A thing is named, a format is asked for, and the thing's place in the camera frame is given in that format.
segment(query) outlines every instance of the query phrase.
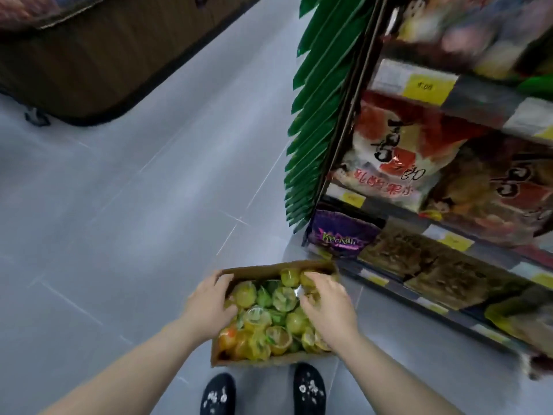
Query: shelf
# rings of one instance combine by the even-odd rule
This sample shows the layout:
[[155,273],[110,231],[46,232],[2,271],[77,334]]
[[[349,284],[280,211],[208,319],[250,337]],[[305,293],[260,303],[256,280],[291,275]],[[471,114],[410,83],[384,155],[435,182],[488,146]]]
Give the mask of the shelf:
[[[332,258],[327,251],[314,244],[308,244],[308,250],[325,259]],[[338,267],[341,270],[353,275],[356,279],[360,279],[368,286],[386,292],[392,297],[406,300],[418,310],[425,313],[430,312],[431,315],[439,318],[441,321],[446,322],[452,327],[461,328],[464,331],[468,330],[475,337],[480,339],[485,337],[486,340],[491,340],[518,354],[530,356],[538,354],[536,349],[525,342],[522,342],[515,337],[506,334],[505,332],[501,332],[498,329],[486,326],[474,320],[467,314],[449,309],[438,303],[434,303],[433,301],[422,297],[419,293],[403,286],[403,284],[399,281],[386,276],[384,273],[375,268],[369,268],[368,265],[345,259],[336,259],[336,264],[338,264]]]
[[376,197],[365,197],[332,181],[324,192],[326,197],[348,204],[372,217],[383,218],[414,234],[423,235],[459,252],[502,268],[522,278],[553,290],[553,272],[536,262],[522,257],[516,251],[470,236],[444,226],[434,220],[420,217]]
[[480,77],[439,71],[398,59],[384,48],[371,90],[425,106],[446,115],[553,145],[553,103],[527,97],[514,88]]

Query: gray floor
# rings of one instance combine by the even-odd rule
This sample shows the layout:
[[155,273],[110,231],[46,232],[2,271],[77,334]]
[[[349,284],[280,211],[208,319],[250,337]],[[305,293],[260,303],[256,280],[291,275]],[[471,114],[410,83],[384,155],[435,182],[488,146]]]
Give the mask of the gray floor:
[[[174,319],[211,270],[307,256],[283,204],[298,1],[261,1],[107,125],[38,129],[1,99],[0,413],[36,413],[98,373]],[[462,410],[551,413],[551,380],[345,282],[363,333]],[[328,414],[372,413],[341,363],[314,364]],[[196,413],[215,372],[204,345],[155,413]],[[290,412],[288,367],[233,374],[238,413]]]

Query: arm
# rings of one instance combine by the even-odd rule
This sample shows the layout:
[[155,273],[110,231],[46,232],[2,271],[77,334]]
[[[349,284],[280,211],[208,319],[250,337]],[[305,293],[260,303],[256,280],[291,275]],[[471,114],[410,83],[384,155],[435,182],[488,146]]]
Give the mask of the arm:
[[342,285],[323,274],[307,275],[321,294],[321,306],[317,309],[302,297],[301,307],[377,414],[462,414],[358,331],[355,309]]
[[215,337],[236,315],[224,309],[231,274],[214,273],[189,297],[183,315],[43,415],[146,415],[157,404],[188,356]]

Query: brown wood panel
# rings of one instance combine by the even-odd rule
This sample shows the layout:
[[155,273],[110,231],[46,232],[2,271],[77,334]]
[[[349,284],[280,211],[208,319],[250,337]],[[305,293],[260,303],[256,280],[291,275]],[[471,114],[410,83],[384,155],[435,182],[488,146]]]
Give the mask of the brown wood panel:
[[0,84],[64,117],[107,110],[139,89],[244,0],[106,0],[54,27],[0,42]]

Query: purple snack bag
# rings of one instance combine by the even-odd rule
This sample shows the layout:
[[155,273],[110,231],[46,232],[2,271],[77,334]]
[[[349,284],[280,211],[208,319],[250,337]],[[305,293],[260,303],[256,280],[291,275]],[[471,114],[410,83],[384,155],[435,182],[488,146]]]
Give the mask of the purple snack bag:
[[335,256],[356,258],[379,233],[372,223],[336,211],[316,210],[308,238],[313,244],[330,248]]

